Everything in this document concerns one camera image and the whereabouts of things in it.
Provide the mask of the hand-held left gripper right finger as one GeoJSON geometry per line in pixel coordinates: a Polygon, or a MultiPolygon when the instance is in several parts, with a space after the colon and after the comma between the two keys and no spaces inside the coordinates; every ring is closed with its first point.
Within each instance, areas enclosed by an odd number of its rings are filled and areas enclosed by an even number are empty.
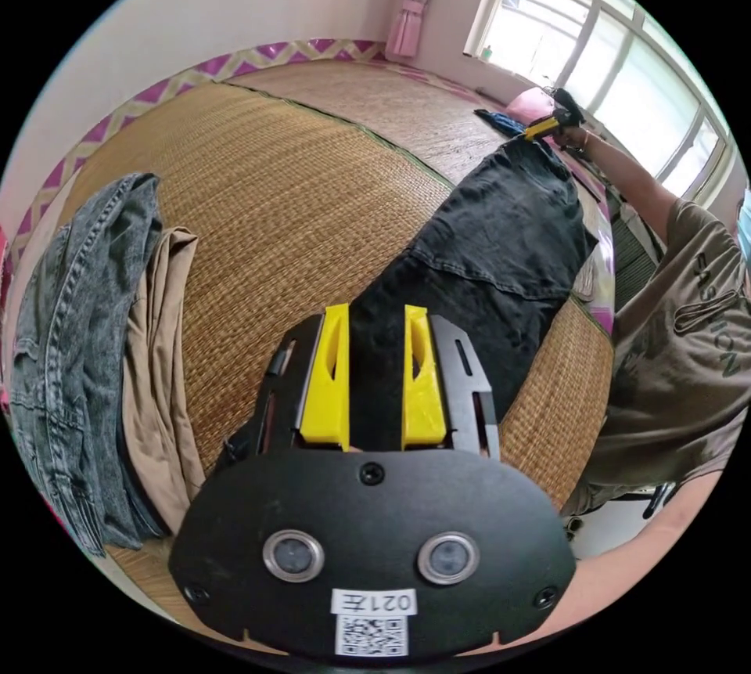
{"type": "Polygon", "coordinates": [[[442,446],[448,433],[440,367],[425,308],[404,306],[401,448],[442,446]]]}

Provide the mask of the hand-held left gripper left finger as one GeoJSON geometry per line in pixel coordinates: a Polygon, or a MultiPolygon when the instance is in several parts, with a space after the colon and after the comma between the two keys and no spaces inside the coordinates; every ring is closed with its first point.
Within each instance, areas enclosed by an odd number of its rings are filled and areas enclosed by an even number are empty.
{"type": "Polygon", "coordinates": [[[349,309],[327,307],[318,325],[298,426],[311,447],[350,448],[349,309]]]}

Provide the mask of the person's right hand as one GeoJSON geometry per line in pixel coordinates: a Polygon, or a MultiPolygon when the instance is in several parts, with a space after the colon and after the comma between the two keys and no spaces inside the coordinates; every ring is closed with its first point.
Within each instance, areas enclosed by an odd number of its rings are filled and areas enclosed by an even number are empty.
{"type": "Polygon", "coordinates": [[[573,150],[577,154],[588,153],[590,132],[581,126],[558,126],[552,139],[560,150],[573,150]]]}

